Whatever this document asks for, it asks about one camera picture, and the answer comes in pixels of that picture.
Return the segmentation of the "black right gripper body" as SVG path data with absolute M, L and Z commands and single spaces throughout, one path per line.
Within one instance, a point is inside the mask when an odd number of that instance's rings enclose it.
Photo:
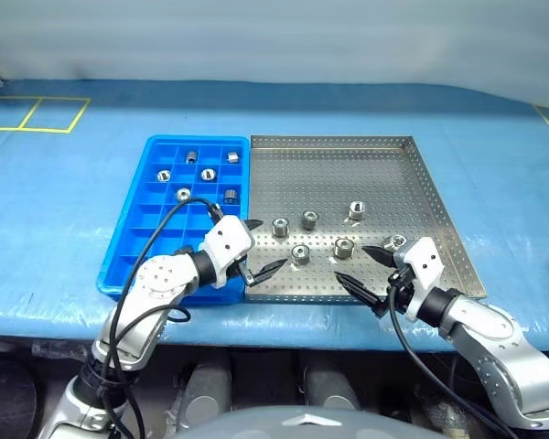
M 414 272 L 410 267 L 397 269 L 393 272 L 388 278 L 387 295 L 380 299 L 374 314 L 378 318 L 382 318 L 388 313 L 389 295 L 394 292 L 395 310 L 403 315 L 414 295 L 413 280 Z

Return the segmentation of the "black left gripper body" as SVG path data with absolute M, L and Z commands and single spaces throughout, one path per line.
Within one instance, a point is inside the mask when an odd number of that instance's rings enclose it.
M 240 278 L 247 287 L 254 287 L 257 284 L 254 274 L 246 264 L 247 257 L 243 256 L 228 267 L 228 279 Z

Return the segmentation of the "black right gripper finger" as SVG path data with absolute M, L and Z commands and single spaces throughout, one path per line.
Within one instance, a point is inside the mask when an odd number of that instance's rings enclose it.
M 389 268 L 396 267 L 394 252 L 379 246 L 362 246 L 361 249 L 377 263 Z
M 376 316 L 387 313 L 387 303 L 384 296 L 378 296 L 368 290 L 365 285 L 346 273 L 334 272 L 339 284 L 354 298 L 368 306 Z

